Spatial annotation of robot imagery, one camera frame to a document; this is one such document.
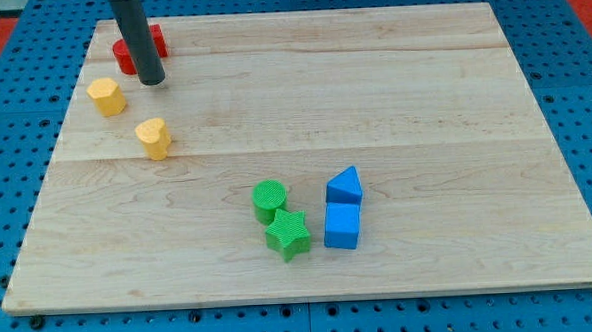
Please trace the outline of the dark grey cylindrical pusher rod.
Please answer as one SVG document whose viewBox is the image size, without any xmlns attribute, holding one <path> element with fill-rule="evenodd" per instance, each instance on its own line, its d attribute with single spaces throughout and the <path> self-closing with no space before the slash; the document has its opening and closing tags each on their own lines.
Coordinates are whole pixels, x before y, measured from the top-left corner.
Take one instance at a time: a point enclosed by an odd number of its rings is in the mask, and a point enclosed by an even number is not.
<svg viewBox="0 0 592 332">
<path fill-rule="evenodd" d="M 141 0 L 107 0 L 118 29 L 129 49 L 139 82 L 159 85 L 165 71 L 153 41 Z"/>
</svg>

